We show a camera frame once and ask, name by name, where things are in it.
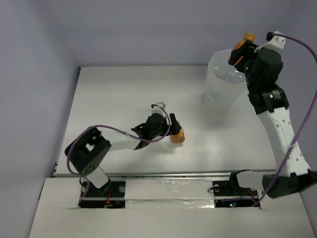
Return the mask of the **orange juice bottle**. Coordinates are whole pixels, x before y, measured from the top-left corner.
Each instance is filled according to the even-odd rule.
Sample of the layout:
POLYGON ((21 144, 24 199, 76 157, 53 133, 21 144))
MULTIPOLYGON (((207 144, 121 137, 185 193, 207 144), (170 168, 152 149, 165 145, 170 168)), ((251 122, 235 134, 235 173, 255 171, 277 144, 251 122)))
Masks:
POLYGON ((181 144, 185 141, 185 134, 183 127, 180 122, 177 120, 177 125, 174 127, 174 131, 171 135, 171 142, 174 144, 181 144))
POLYGON ((234 57, 235 57, 235 60, 233 63, 234 66, 237 65, 243 59, 245 48, 249 44, 253 43, 255 40, 256 40, 256 37, 254 34, 246 33, 242 41, 236 44, 236 46, 234 47, 234 57))

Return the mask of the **clear bottle white cap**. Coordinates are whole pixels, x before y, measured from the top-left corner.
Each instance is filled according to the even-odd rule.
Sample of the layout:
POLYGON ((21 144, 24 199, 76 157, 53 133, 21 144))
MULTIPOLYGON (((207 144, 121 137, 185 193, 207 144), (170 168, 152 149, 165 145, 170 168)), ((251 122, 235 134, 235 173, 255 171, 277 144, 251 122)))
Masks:
POLYGON ((245 82, 245 76, 236 69, 231 69, 224 73, 223 80, 228 83, 238 85, 245 82))

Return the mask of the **green label clear bottle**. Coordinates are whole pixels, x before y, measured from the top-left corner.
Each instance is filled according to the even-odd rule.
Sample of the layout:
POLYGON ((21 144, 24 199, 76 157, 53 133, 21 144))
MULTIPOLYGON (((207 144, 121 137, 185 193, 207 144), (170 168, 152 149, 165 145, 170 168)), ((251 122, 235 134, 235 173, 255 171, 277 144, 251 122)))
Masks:
POLYGON ((219 66, 219 65, 213 65, 213 66, 211 67, 211 69, 212 69, 213 71, 219 72, 219 71, 220 71, 220 66, 219 66))

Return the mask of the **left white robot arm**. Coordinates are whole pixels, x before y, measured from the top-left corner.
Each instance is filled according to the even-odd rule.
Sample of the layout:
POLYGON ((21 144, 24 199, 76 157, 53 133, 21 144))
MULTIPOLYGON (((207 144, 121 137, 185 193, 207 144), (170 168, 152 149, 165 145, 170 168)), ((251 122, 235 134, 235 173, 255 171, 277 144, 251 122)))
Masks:
POLYGON ((182 127, 175 114, 153 112, 145 122, 127 133, 115 127, 93 125, 83 131, 64 151, 68 171, 86 180, 85 189, 106 195, 111 180, 100 167, 105 156, 120 150, 141 150, 167 136, 177 137, 182 127))

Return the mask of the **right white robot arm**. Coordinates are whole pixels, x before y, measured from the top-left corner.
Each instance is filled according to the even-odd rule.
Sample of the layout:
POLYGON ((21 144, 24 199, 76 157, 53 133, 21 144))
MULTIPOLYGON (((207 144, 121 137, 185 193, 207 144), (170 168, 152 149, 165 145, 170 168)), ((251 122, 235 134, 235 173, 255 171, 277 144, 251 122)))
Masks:
POLYGON ((302 154, 298 144, 300 132, 293 130, 286 93, 276 83, 283 69, 278 50, 242 40, 232 50, 228 63, 245 75, 249 101, 265 128, 276 163, 273 175, 251 170, 232 173, 229 191, 240 194, 246 188, 254 188, 274 199, 315 185, 317 173, 302 154))

